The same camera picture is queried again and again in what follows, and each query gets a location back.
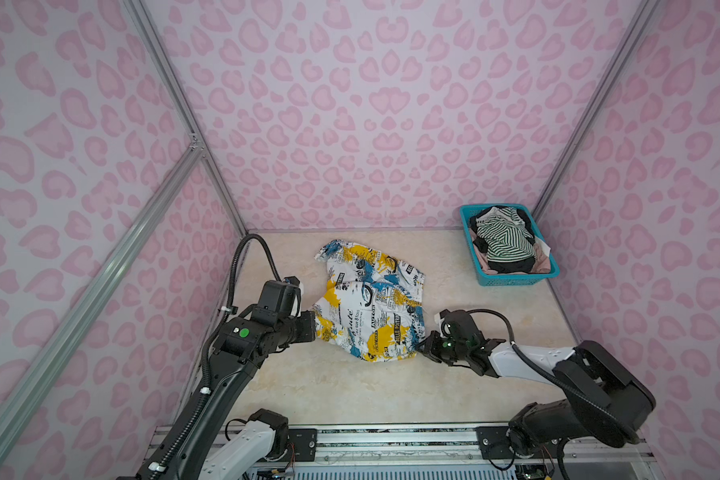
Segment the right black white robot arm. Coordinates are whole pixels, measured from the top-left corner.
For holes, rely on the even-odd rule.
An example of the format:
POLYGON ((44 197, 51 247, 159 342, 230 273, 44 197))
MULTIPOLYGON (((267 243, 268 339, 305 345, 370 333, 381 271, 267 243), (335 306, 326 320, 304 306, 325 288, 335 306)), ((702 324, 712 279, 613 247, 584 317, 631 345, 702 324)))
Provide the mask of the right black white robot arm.
POLYGON ((418 353, 479 376, 530 380, 559 388, 564 398, 531 402, 515 414, 497 441, 488 440, 490 459, 530 458, 562 440, 592 437, 621 448, 640 441, 638 430, 655 409, 653 394, 619 361, 593 341, 545 349, 465 335, 454 326, 432 332, 418 353))

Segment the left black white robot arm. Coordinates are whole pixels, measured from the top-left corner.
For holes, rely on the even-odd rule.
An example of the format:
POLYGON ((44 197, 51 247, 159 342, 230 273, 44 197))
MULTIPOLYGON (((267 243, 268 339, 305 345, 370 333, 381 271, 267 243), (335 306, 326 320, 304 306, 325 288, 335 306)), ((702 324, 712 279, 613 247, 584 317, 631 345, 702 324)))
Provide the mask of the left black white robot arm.
POLYGON ((251 305, 225 322, 200 384, 132 479, 197 479, 232 406, 271 355, 316 338, 315 314, 251 305))

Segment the white yellow blue printed garment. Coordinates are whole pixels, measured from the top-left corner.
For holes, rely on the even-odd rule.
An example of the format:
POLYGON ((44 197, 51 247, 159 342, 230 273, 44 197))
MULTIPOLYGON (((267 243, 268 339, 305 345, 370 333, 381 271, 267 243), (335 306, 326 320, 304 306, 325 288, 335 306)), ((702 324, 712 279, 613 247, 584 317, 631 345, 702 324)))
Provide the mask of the white yellow blue printed garment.
POLYGON ((366 362, 412 358, 426 333, 426 275, 371 247, 335 239, 315 259, 326 264, 326 292, 312 307, 316 336, 366 362))

